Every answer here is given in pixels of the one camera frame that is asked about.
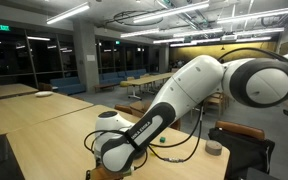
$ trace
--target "pillar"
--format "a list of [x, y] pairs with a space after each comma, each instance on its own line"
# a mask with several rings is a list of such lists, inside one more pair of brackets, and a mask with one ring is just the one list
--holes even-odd
[[94, 24], [75, 19], [73, 27], [79, 79], [82, 84], [85, 84], [87, 92], [94, 93], [93, 86], [99, 84]]

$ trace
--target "tan wall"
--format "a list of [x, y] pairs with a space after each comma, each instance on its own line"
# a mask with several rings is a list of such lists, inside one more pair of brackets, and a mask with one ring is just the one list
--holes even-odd
[[[225, 50], [221, 50], [223, 45], [212, 45], [212, 46], [194, 46], [194, 47], [181, 47], [181, 48], [170, 48], [170, 62], [176, 60], [184, 60], [188, 62], [199, 55], [210, 55], [214, 58], [219, 58], [223, 54], [242, 47], [253, 47], [261, 48], [275, 52], [276, 42], [259, 42], [259, 43], [243, 43], [243, 44], [225, 44]], [[255, 51], [237, 51], [230, 55], [227, 55], [224, 60], [225, 62], [247, 58], [247, 57], [263, 57], [264, 55]]]

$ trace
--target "chair backrest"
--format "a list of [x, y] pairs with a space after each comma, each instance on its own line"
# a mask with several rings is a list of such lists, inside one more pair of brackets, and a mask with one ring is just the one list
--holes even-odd
[[132, 110], [129, 106], [125, 106], [125, 105], [121, 105], [121, 104], [116, 104], [114, 109], [128, 113], [128, 114], [132, 114]]

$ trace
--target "black chair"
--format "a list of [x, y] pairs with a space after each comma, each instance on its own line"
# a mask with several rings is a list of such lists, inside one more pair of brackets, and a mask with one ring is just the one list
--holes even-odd
[[246, 179], [248, 168], [269, 174], [275, 143], [265, 139], [263, 130], [217, 121], [215, 128], [210, 129], [209, 137], [230, 150], [226, 179]]

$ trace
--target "table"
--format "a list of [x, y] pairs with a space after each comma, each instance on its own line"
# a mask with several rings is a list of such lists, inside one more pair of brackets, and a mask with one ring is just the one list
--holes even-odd
[[164, 74], [159, 74], [159, 75], [155, 75], [155, 76], [148, 76], [145, 78], [140, 78], [140, 79], [135, 79], [135, 80], [130, 80], [130, 81], [124, 81], [125, 83], [133, 86], [133, 94], [129, 95], [128, 97], [129, 98], [133, 97], [133, 98], [137, 98], [137, 99], [142, 100], [141, 97], [136, 96], [135, 86], [141, 86], [141, 85], [149, 84], [149, 83], [152, 83], [152, 82], [155, 82], [158, 80], [164, 80], [164, 79], [170, 78], [173, 74], [174, 73], [164, 73]]
[[2, 99], [0, 100], [0, 135], [92, 105], [58, 93], [39, 98], [31, 94]]
[[95, 92], [97, 92], [97, 89], [105, 89], [105, 88], [110, 88], [112, 87], [114, 89], [114, 86], [116, 86], [116, 83], [108, 83], [108, 84], [98, 84], [94, 86]]
[[8, 96], [16, 96], [37, 92], [35, 88], [23, 84], [10, 84], [0, 86], [0, 99]]
[[[111, 108], [97, 105], [50, 121], [30, 126], [7, 134], [17, 162], [25, 179], [85, 179], [86, 170], [95, 168], [91, 152], [83, 145], [87, 134], [95, 130], [97, 116]], [[129, 121], [139, 118], [120, 112]], [[185, 139], [188, 134], [167, 128], [159, 135], [166, 137], [166, 144]], [[164, 157], [187, 157], [193, 150], [196, 138], [171, 149], [155, 148]], [[221, 156], [212, 156], [204, 151], [205, 140], [200, 141], [197, 152], [185, 163], [167, 163], [149, 155], [146, 164], [125, 179], [224, 179], [229, 151], [224, 148]], [[139, 165], [142, 159], [134, 164]]]

